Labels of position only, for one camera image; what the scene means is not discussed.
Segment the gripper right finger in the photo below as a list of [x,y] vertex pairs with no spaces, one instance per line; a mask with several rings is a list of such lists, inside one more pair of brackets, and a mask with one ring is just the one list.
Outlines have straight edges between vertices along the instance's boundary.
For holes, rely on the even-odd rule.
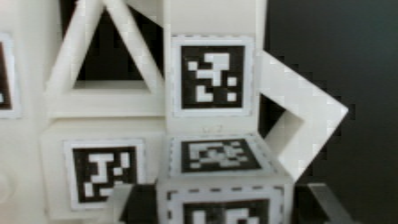
[[296,186],[294,224],[360,224],[326,183]]

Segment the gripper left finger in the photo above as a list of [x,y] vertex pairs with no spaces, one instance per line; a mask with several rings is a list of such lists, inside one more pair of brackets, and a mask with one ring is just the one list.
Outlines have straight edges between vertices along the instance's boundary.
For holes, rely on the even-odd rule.
[[107,199],[104,224],[157,224],[157,190],[152,184],[123,184]]

